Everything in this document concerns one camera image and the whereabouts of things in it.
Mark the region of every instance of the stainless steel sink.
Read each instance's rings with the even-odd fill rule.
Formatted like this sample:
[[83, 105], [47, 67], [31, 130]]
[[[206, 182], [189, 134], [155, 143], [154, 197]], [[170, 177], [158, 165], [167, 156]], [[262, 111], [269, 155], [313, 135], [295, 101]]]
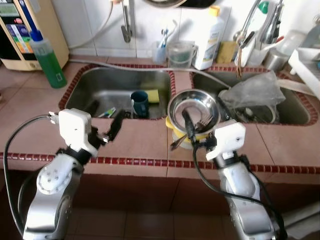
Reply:
[[[211, 72], [211, 75], [217, 77], [218, 79], [224, 81], [230, 86], [234, 86], [239, 81], [236, 78], [234, 72]], [[247, 80], [250, 77], [259, 73], [244, 72], [242, 75], [242, 80]], [[195, 74], [193, 76], [193, 83], [195, 89], [204, 90], [212, 95], [217, 95], [221, 90], [226, 89], [226, 87], [221, 84], [211, 80], [205, 76]], [[288, 89], [281, 88], [286, 100], [277, 105], [278, 111], [278, 123], [279, 124], [290, 124], [290, 125], [305, 125], [310, 121], [309, 112], [305, 109], [304, 105], [297, 97], [297, 95]]]
[[155, 90], [159, 92], [159, 103], [149, 104], [149, 119], [167, 115], [171, 97], [170, 75], [165, 71], [126, 71], [107, 67], [92, 68], [80, 77], [65, 108], [86, 111], [88, 106], [98, 102], [93, 117], [115, 107], [131, 112], [132, 92]]

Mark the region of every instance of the faucet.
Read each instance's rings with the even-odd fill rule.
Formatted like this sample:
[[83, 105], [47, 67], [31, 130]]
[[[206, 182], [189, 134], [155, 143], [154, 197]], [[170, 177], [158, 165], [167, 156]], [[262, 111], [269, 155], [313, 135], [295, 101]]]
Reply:
[[122, 1], [124, 25], [121, 26], [121, 31], [122, 31], [123, 39], [126, 43], [130, 43], [130, 40], [132, 37], [132, 31], [129, 24], [128, 5], [129, 5], [129, 0]]
[[[251, 20], [254, 16], [254, 13], [259, 6], [259, 3], [261, 0], [256, 0], [246, 17], [246, 20], [243, 24], [243, 27], [240, 31], [237, 31], [234, 36], [233, 40], [236, 41], [236, 43], [241, 46], [242, 43], [244, 42], [247, 31], [249, 28], [249, 25], [251, 23]], [[261, 32], [260, 36], [260, 42], [263, 44], [273, 44], [276, 42], [278, 36], [279, 36], [279, 26], [280, 26], [280, 18], [281, 18], [281, 13], [284, 8], [283, 0], [279, 0], [279, 3], [275, 6], [272, 17], [269, 18], [267, 23], [265, 23], [265, 28]]]

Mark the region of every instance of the toothbrush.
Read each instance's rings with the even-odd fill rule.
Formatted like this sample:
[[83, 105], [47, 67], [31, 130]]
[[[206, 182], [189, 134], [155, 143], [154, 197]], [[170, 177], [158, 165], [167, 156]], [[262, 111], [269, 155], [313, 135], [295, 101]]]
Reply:
[[98, 118], [107, 117], [110, 118], [116, 111], [115, 107], [110, 108], [108, 111], [105, 111], [104, 113], [101, 113]]
[[178, 24], [177, 24], [176, 20], [172, 19], [172, 21], [170, 21], [165, 26], [165, 28], [161, 30], [162, 39], [160, 41], [158, 48], [165, 48], [166, 47], [168, 38], [174, 33], [177, 26], [178, 26]]

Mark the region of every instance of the kitchen counter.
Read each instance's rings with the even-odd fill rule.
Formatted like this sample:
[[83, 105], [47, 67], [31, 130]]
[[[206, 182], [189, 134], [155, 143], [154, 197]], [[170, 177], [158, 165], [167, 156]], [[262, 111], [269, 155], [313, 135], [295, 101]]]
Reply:
[[[79, 57], [113, 64], [152, 65], [149, 59], [116, 57]], [[68, 63], [63, 71], [68, 85], [86, 64]], [[192, 87], [188, 72], [174, 72], [175, 90]], [[26, 120], [48, 111], [58, 111], [58, 103], [68, 86], [52, 89], [41, 72], [11, 71], [0, 67], [0, 152], [10, 134]], [[306, 96], [320, 113], [320, 102]], [[112, 119], [93, 118], [100, 132], [107, 131]], [[238, 151], [246, 154], [251, 168], [268, 183], [320, 184], [320, 118], [307, 126], [245, 124], [244, 146]], [[193, 168], [192, 152], [179, 147], [168, 150], [172, 130], [165, 119], [125, 119], [116, 140], [101, 147], [98, 158], [86, 165], [89, 174], [127, 175], [167, 178], [199, 178]], [[35, 170], [52, 160], [58, 148], [65, 147], [57, 126], [39, 121], [24, 129], [13, 141], [9, 167]], [[205, 162], [205, 152], [198, 160], [209, 179], [219, 179], [211, 162]]]

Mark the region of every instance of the white hose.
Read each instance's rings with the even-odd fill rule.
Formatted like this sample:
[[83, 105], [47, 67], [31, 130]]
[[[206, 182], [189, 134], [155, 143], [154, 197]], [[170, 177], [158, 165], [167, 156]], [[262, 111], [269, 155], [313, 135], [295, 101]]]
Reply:
[[107, 17], [104, 19], [104, 21], [102, 22], [102, 24], [99, 26], [98, 30], [96, 31], [95, 34], [93, 34], [89, 39], [81, 42], [81, 43], [78, 43], [78, 44], [74, 44], [74, 45], [71, 45], [71, 46], [68, 46], [69, 49], [75, 49], [75, 48], [78, 48], [78, 47], [81, 47], [89, 42], [91, 42], [93, 39], [95, 39], [96, 36], [98, 36], [105, 28], [105, 26], [107, 25], [109, 19], [110, 19], [110, 16], [111, 16], [111, 13], [112, 13], [112, 10], [114, 8], [114, 3], [112, 1], [110, 1], [110, 11], [107, 15]]
[[85, 60], [85, 59], [70, 59], [69, 62], [71, 63], [80, 63], [80, 64], [96, 64], [100, 66], [104, 66], [107, 68], [114, 68], [114, 69], [120, 69], [120, 70], [126, 70], [126, 71], [137, 71], [137, 72], [156, 72], [156, 71], [181, 71], [181, 72], [192, 72], [196, 74], [203, 75], [211, 80], [216, 81], [217, 83], [227, 87], [228, 89], [231, 88], [230, 85], [224, 83], [220, 79], [216, 78], [215, 76], [210, 75], [209, 73], [205, 71], [200, 71], [197, 69], [192, 69], [192, 68], [177, 68], [177, 67], [159, 67], [159, 68], [134, 68], [134, 67], [126, 67], [126, 66], [118, 66], [118, 65], [113, 65], [109, 63], [103, 63], [99, 61], [90, 61], [90, 60]]

